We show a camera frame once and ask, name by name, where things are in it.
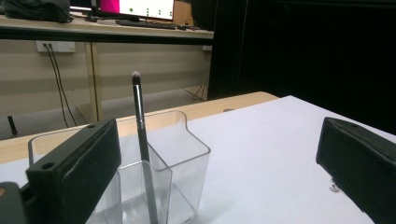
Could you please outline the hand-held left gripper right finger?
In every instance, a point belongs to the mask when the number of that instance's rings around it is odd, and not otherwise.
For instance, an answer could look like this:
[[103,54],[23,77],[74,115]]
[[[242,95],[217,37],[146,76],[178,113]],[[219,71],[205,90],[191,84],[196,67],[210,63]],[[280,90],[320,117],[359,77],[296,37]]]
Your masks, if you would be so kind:
[[322,123],[316,163],[375,224],[396,224],[396,144],[336,118]]

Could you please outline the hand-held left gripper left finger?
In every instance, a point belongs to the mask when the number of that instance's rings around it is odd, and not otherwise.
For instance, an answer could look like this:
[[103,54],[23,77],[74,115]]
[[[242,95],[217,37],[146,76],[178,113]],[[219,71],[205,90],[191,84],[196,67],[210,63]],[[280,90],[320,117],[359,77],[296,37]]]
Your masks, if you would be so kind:
[[85,224],[120,166],[117,122],[89,125],[26,170],[32,224]]

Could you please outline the black makeup brush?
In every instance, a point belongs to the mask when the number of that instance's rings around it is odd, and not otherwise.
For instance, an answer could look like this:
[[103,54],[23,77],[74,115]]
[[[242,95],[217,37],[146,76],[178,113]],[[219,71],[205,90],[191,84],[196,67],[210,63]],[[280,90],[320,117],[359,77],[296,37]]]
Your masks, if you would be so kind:
[[148,200],[148,215],[150,224],[158,224],[158,213],[156,207],[155,191],[150,168],[149,144],[146,133],[145,113],[143,107],[143,97],[141,88],[141,78],[137,71],[132,72],[132,83],[134,92],[134,109],[139,141],[141,160],[143,161],[143,172],[145,178],[145,188]]

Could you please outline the clear plastic organizer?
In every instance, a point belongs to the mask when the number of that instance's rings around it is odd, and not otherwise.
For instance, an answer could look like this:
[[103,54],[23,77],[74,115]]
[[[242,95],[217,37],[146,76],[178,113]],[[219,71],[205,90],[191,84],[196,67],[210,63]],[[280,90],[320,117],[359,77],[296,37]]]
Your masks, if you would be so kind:
[[[149,166],[160,224],[191,224],[198,214],[210,148],[181,111],[145,117]],[[121,164],[87,224],[149,224],[136,121],[118,119]]]

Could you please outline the white table cover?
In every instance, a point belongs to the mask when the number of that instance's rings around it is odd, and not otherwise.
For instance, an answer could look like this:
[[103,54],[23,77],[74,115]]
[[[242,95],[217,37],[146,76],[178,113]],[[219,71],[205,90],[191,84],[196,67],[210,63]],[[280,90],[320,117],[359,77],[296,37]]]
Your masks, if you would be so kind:
[[210,148],[191,224],[375,224],[316,163],[327,117],[396,144],[396,135],[293,96],[187,118],[188,130]]

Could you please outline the black curtain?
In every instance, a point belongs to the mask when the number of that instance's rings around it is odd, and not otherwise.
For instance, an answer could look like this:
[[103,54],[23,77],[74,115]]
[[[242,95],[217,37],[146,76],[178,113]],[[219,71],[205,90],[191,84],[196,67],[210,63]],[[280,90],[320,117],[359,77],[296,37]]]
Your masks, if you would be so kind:
[[396,134],[396,0],[191,0],[208,96],[293,95]]

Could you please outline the wooden table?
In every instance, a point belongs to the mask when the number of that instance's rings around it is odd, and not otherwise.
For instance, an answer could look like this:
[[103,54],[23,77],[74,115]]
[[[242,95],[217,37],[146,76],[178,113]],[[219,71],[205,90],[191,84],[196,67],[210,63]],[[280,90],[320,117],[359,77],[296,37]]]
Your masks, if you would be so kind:
[[[273,94],[265,91],[256,91],[194,105],[167,108],[164,109],[163,112],[179,110],[184,112],[188,119],[199,119],[222,113],[225,109],[239,109],[275,99],[277,99],[277,96]],[[0,141],[0,164],[27,158],[28,142],[36,136],[38,136],[38,133]]]

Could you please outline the beige wooden desk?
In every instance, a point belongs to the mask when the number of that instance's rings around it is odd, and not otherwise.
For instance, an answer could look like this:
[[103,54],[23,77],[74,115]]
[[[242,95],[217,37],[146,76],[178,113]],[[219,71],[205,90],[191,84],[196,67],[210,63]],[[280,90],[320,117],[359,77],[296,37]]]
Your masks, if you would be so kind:
[[[209,81],[212,33],[0,16],[0,140],[131,114],[131,74],[141,73],[147,110],[184,105]],[[38,52],[67,41],[73,53]],[[12,116],[18,134],[8,123]]]

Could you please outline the black keyboard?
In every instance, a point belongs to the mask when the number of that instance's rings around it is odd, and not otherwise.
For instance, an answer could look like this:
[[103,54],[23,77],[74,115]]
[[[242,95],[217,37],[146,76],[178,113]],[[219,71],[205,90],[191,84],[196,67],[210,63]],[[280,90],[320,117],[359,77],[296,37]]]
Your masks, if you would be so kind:
[[153,29],[166,29],[166,30],[176,30],[176,26],[173,24],[162,24],[162,23],[152,23],[145,21],[127,21],[127,20],[115,20],[115,23],[121,26],[132,26],[132,27],[143,27],[143,28],[153,28]]

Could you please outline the dark cloth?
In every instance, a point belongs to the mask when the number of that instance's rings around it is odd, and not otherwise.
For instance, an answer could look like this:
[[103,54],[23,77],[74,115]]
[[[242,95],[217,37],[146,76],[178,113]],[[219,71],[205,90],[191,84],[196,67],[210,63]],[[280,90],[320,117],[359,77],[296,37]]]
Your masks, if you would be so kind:
[[72,20],[69,0],[2,0],[0,8],[11,19],[59,23]]

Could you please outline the computer monitor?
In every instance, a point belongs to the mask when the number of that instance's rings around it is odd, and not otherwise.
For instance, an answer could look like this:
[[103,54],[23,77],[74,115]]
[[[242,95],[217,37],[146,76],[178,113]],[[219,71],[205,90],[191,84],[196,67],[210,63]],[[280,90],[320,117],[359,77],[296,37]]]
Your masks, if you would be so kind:
[[92,11],[98,15],[130,16],[171,21],[175,0],[92,0]]

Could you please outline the black desk bracket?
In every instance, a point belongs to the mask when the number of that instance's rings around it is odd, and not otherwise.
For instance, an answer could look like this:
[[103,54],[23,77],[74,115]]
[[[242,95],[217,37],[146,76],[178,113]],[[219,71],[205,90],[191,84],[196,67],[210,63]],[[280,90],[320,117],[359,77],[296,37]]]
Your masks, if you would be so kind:
[[9,126],[10,126],[10,129],[11,129],[12,134],[13,134],[13,135],[18,134],[18,131],[17,131],[17,129],[16,129],[16,126],[15,126],[15,122],[14,122],[13,117],[12,117],[12,116],[8,116],[7,119],[8,119],[8,123],[9,123]]

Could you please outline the white wall outlet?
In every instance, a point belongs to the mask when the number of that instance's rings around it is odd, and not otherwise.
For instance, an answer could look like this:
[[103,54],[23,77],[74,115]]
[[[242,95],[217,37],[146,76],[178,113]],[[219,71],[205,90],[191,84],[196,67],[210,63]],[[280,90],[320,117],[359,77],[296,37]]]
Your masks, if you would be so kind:
[[73,53],[76,51],[76,44],[67,41],[36,41],[38,52],[46,52],[51,49],[53,52]]

